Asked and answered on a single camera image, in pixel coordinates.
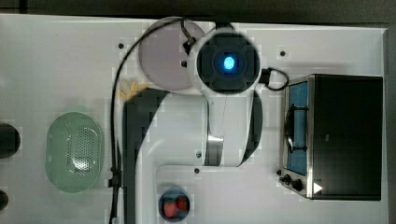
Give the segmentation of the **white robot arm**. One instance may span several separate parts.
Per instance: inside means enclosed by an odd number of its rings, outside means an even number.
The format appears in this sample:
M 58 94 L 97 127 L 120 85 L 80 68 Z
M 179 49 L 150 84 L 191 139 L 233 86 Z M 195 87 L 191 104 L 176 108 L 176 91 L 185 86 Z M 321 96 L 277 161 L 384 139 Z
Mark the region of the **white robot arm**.
M 185 64 L 190 90 L 145 89 L 123 106 L 125 224 L 158 224 L 159 168 L 237 167 L 261 123 L 261 56 L 247 36 L 218 26 Z

